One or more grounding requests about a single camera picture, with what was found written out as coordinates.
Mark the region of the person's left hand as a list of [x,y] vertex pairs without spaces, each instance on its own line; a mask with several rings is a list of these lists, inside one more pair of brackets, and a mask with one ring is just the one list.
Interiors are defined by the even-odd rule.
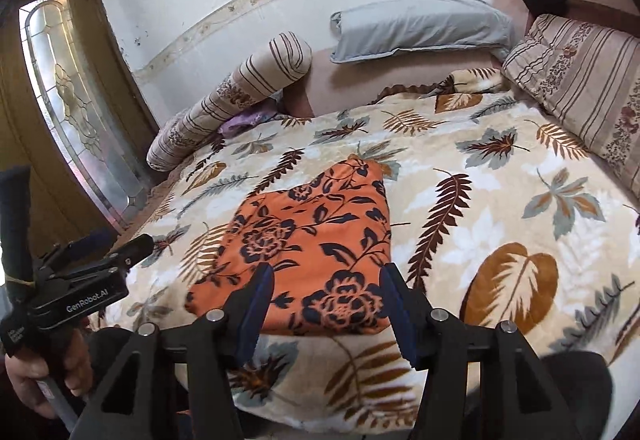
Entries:
[[[48,420],[58,417],[38,386],[38,380],[49,376],[49,366],[41,356],[23,348],[14,356],[4,356],[4,365],[13,390],[23,404]],[[73,331],[63,365],[66,388],[75,397],[88,394],[93,385],[93,369],[89,347],[79,329]]]

